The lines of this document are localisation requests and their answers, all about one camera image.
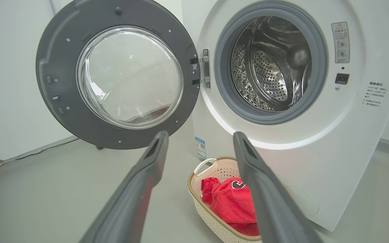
door hinge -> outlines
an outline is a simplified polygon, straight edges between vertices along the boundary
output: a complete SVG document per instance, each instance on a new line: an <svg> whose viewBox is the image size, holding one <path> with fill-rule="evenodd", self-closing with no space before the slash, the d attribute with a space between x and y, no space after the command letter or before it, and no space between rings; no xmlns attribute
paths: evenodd
<svg viewBox="0 0 389 243"><path fill-rule="evenodd" d="M193 85L199 85L205 83L207 88L211 88L210 82L210 50L204 49L202 51L202 57L190 59L190 64L199 64L199 69L201 70L201 78L193 80L191 83Z"/></svg>

laundry basket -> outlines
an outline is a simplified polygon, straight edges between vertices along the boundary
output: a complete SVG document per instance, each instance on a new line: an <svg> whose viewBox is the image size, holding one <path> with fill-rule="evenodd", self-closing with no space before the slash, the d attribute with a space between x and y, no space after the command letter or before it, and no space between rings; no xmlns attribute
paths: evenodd
<svg viewBox="0 0 389 243"><path fill-rule="evenodd" d="M211 162L213 165L203 172L199 169L206 163ZM208 227L224 242L224 243L260 243L261 236L248 236L241 234L233 229L221 218L219 218L210 206L202 202L201 183L202 179L215 177L223 183L226 179L239 177L238 165L236 160L231 157L221 157L217 159L207 159L202 161L196 167L194 172L188 177L188 191L193 197L193 202L198 211L199 216L204 220Z"/></svg>

basket handle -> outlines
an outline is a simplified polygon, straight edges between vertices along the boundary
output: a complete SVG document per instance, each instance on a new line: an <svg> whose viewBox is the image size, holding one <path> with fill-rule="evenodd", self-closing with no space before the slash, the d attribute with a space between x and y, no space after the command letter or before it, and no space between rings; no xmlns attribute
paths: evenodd
<svg viewBox="0 0 389 243"><path fill-rule="evenodd" d="M208 167L207 169L205 169L204 171L202 171L200 174L197 174L198 170L204 166L205 164L207 164L208 162L213 162L213 165ZM207 160L204 160L202 161L197 167L196 169L193 171L195 177L199 177L200 175L202 175L203 173L205 173L207 170L211 169L212 167L215 167L215 166L218 166L217 165L217 159L207 159Z"/></svg>

stainless steel drum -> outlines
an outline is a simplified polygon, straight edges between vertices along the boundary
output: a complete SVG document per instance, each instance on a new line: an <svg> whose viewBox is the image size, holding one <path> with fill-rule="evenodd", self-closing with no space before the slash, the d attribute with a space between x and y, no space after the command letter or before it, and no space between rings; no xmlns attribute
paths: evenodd
<svg viewBox="0 0 389 243"><path fill-rule="evenodd" d="M292 107L310 82L312 57L301 31L278 17L260 17L242 31L231 70L238 92L252 106L280 112Z"/></svg>

red fabric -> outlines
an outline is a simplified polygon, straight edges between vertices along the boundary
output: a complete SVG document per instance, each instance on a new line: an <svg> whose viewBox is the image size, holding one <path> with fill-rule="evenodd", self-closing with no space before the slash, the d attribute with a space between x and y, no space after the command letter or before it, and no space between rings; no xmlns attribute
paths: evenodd
<svg viewBox="0 0 389 243"><path fill-rule="evenodd" d="M232 228L244 235L259 235L252 194L241 178L220 183L217 178L202 180L202 201Z"/></svg>

